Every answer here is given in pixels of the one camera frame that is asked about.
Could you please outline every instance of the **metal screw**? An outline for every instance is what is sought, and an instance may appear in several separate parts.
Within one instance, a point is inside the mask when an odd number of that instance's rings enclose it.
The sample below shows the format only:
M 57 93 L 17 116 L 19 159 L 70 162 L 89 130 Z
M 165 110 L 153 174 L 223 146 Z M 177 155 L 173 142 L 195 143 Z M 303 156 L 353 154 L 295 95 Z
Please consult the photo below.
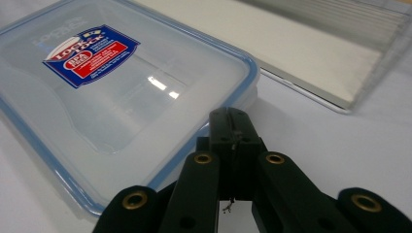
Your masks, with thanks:
M 363 195 L 363 194 L 354 194 L 351 197 L 352 202 L 359 208 L 364 211 L 378 213 L 382 211 L 382 206 L 375 199 Z
M 279 154 L 272 153 L 266 156 L 266 160 L 273 164 L 282 164 L 285 162 L 285 158 Z
M 212 162 L 212 156 L 207 153 L 201 153 L 194 157 L 194 161 L 199 164 L 207 164 Z
M 129 211 L 139 209 L 148 202 L 148 195 L 144 191 L 135 191 L 123 198 L 121 202 Z

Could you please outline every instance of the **product label sticker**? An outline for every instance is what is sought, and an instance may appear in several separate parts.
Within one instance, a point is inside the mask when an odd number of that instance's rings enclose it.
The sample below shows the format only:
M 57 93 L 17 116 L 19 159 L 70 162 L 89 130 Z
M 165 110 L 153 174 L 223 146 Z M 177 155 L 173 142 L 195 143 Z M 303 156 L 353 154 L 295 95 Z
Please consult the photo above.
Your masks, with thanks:
M 138 41 L 102 25 L 61 43 L 43 63 L 64 81 L 78 88 L 118 68 L 139 45 Z

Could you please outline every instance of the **clear plastic lid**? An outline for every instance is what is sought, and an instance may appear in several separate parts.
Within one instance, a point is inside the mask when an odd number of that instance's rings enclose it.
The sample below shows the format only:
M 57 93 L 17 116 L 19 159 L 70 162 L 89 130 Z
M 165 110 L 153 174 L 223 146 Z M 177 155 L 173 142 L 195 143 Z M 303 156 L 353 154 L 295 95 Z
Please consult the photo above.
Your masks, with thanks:
M 243 51 L 121 0 L 50 6 L 3 29 L 0 50 L 1 109 L 94 215 L 157 188 L 258 76 Z

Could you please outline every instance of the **plastic food container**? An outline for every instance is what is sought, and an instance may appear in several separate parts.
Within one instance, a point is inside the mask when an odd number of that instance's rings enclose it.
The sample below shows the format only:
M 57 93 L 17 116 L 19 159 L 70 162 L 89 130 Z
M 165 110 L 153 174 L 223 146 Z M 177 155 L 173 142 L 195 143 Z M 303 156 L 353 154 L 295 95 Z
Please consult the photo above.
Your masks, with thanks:
M 341 114 L 412 43 L 411 0 L 133 1 L 250 52 L 263 75 Z
M 4 28 L 0 51 L 1 110 L 95 216 L 170 179 L 210 111 L 256 97 L 248 54 L 128 1 L 59 2 Z

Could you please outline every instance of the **black plastic part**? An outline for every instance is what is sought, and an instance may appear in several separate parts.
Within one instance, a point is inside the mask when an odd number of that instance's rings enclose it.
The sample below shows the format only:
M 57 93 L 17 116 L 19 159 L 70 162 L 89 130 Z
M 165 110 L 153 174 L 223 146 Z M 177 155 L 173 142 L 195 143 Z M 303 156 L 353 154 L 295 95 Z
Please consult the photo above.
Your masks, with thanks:
M 262 233 L 412 232 L 407 216 L 370 191 L 321 193 L 290 158 L 267 151 L 246 113 L 220 108 L 176 183 L 121 191 L 93 233 L 217 232 L 219 200 L 233 199 L 253 201 Z
M 371 191 L 358 187 L 342 190 L 336 205 L 361 232 L 412 232 L 409 218 Z
M 255 165 L 264 149 L 249 116 L 240 110 L 220 108 L 209 115 L 209 151 L 221 159 L 222 200 L 252 200 Z
M 252 214 L 260 233 L 283 232 L 283 225 L 271 208 L 271 204 L 263 188 L 258 188 L 252 203 Z
M 144 193 L 147 197 L 146 203 L 134 210 L 128 210 L 124 207 L 124 199 L 133 193 Z M 136 203 L 142 202 L 141 195 L 135 195 L 128 199 L 129 205 L 133 206 L 133 201 Z M 106 207 L 99 221 L 97 222 L 93 233 L 149 233 L 155 232 L 158 208 L 157 194 L 154 190 L 144 186 L 132 186 L 124 189 L 112 200 Z
M 209 151 L 188 156 L 158 232 L 216 232 L 219 158 Z
M 283 232 L 358 232 L 284 154 L 263 153 L 257 160 L 257 172 L 271 204 L 267 208 L 277 213 Z

